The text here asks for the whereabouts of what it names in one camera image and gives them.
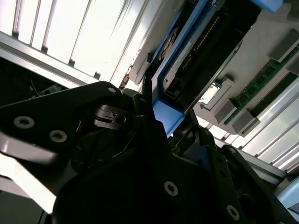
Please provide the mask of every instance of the screw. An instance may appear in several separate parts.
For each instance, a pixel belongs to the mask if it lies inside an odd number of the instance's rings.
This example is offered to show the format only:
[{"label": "screw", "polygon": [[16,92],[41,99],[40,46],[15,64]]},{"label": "screw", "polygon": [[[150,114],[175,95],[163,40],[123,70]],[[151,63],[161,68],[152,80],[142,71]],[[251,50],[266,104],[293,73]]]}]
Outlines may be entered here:
[{"label": "screw", "polygon": [[235,149],[234,148],[230,147],[229,150],[230,150],[231,153],[235,154]]},{"label": "screw", "polygon": [[110,92],[113,92],[113,93],[116,92],[116,90],[115,90],[114,88],[112,88],[112,87],[109,87],[108,90],[109,90]]},{"label": "screw", "polygon": [[178,195],[178,188],[177,186],[171,182],[171,181],[166,181],[164,183],[164,188],[166,190],[166,192],[170,195],[170,196],[177,196]]},{"label": "screw", "polygon": [[54,130],[50,132],[50,139],[54,142],[60,143],[66,141],[67,135],[61,130]]},{"label": "screw", "polygon": [[29,129],[34,126],[34,120],[27,116],[19,116],[14,119],[14,125],[21,129]]},{"label": "screw", "polygon": [[232,206],[232,205],[229,204],[229,205],[226,207],[226,210],[228,211],[229,215],[230,215],[235,221],[238,221],[238,220],[240,219],[240,215],[239,215],[237,209],[235,209],[234,206]]}]

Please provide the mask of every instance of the circuit board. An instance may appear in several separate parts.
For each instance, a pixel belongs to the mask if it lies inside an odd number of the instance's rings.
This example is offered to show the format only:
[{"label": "circuit board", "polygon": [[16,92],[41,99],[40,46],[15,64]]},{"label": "circuit board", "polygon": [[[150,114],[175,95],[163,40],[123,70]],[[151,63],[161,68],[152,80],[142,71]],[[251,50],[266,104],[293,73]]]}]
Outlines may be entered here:
[{"label": "circuit board", "polygon": [[252,116],[257,117],[270,103],[272,103],[293,81],[297,79],[297,75],[289,72],[268,94],[265,96],[258,105],[253,108],[250,113]]},{"label": "circuit board", "polygon": [[270,59],[253,78],[253,80],[244,88],[244,90],[233,100],[237,109],[224,122],[224,124],[229,124],[230,121],[232,121],[233,118],[250,102],[250,100],[252,100],[278,74],[278,72],[294,57],[298,51],[299,45],[297,45],[280,63]]}]

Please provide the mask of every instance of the bright light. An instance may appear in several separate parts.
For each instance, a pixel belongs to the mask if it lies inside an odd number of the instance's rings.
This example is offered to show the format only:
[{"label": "bright light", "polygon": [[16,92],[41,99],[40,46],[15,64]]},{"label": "bright light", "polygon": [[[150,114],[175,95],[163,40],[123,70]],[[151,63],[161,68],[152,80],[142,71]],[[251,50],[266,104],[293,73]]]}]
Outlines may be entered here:
[{"label": "bright light", "polygon": [[222,130],[221,128],[213,125],[210,129],[209,129],[210,133],[212,133],[212,135],[218,139],[222,139],[226,134],[227,132]]},{"label": "bright light", "polygon": [[17,160],[0,153],[0,175],[9,177],[43,210],[52,213],[56,196]]},{"label": "bright light", "polygon": [[[72,55],[75,68],[91,76],[97,71],[101,81],[110,81],[110,76],[103,68],[113,50],[109,41],[123,2],[99,0],[91,3]],[[123,41],[123,38],[126,37],[118,36],[118,41]]]},{"label": "bright light", "polygon": [[37,13],[38,0],[22,0],[18,19],[18,39],[30,44]]},{"label": "bright light", "polygon": [[87,8],[88,0],[56,2],[46,40],[47,54],[68,63]]},{"label": "bright light", "polygon": [[0,0],[0,31],[12,34],[16,0]]},{"label": "bright light", "polygon": [[113,85],[117,87],[120,86],[128,67],[132,65],[134,60],[137,58],[139,50],[142,49],[153,26],[156,22],[158,22],[155,19],[158,18],[157,14],[159,9],[162,8],[162,3],[162,0],[149,1],[147,3],[140,18],[140,23],[136,28],[136,32],[121,57],[121,61],[117,65],[115,72],[113,71],[114,74],[111,79],[111,83]]},{"label": "bright light", "polygon": [[219,89],[220,87],[216,86],[215,84],[212,84],[198,102],[200,102],[203,105],[207,105],[211,101],[211,99],[216,95]]},{"label": "bright light", "polygon": [[36,20],[36,28],[33,34],[32,47],[42,49],[43,39],[46,33],[53,0],[42,0]]},{"label": "bright light", "polygon": [[245,142],[245,138],[239,136],[238,138],[236,138],[236,140],[233,141],[232,146],[235,148],[239,148],[244,145],[244,142]]},{"label": "bright light", "polygon": [[237,134],[231,134],[225,139],[225,142],[228,144],[232,144],[234,140],[236,140],[239,136]]},{"label": "bright light", "polygon": [[290,162],[292,162],[293,160],[295,160],[297,157],[299,156],[299,152],[296,153],[295,155],[293,155],[290,159],[288,159],[287,161],[285,161],[283,164],[281,164],[278,169],[283,169],[285,168],[285,166],[287,166]]},{"label": "bright light", "polygon": [[137,91],[138,85],[135,85],[135,83],[132,80],[129,79],[129,81],[128,81],[125,88]]},{"label": "bright light", "polygon": [[197,118],[199,125],[202,127],[207,127],[210,124],[209,122],[207,122],[206,120],[203,120],[199,116],[196,116],[196,118]]},{"label": "bright light", "polygon": [[[130,41],[130,35],[134,34],[133,37],[135,37],[136,20],[142,13],[146,2],[145,0],[130,1],[128,4],[130,9],[122,15],[123,18],[121,20],[117,21],[109,42],[103,48],[102,52],[104,55],[102,58],[104,60],[100,60],[97,67],[97,72],[103,75],[104,80],[110,81],[122,54],[126,51],[127,44],[129,44]],[[122,73],[121,79],[123,79],[129,65],[125,68],[124,73]]]}]

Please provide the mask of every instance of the ram module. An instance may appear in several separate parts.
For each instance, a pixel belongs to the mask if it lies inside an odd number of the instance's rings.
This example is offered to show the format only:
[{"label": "ram module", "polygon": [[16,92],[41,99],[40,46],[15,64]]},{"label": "ram module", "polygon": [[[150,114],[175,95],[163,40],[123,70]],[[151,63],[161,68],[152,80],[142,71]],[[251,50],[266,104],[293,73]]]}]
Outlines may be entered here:
[{"label": "ram module", "polygon": [[270,59],[268,63],[259,71],[253,80],[244,88],[244,90],[233,100],[237,107],[235,112],[224,122],[225,125],[230,121],[252,100],[277,74],[278,72],[294,57],[299,51],[297,45],[282,62]]},{"label": "ram module", "polygon": [[257,117],[267,106],[269,106],[289,85],[297,79],[297,75],[289,72],[268,94],[265,96],[250,113]]}]

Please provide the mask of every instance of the blue plastic tab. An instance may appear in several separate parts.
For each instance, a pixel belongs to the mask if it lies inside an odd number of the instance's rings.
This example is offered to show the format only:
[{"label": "blue plastic tab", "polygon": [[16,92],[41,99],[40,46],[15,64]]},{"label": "blue plastic tab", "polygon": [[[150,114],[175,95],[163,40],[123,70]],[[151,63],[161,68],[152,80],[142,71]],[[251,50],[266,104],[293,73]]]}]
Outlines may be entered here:
[{"label": "blue plastic tab", "polygon": [[283,4],[283,0],[251,0],[257,4],[260,8],[275,13]]},{"label": "blue plastic tab", "polygon": [[169,137],[177,129],[179,124],[184,120],[183,113],[166,105],[160,100],[157,100],[153,104],[153,110],[156,119],[163,123],[167,137]]}]

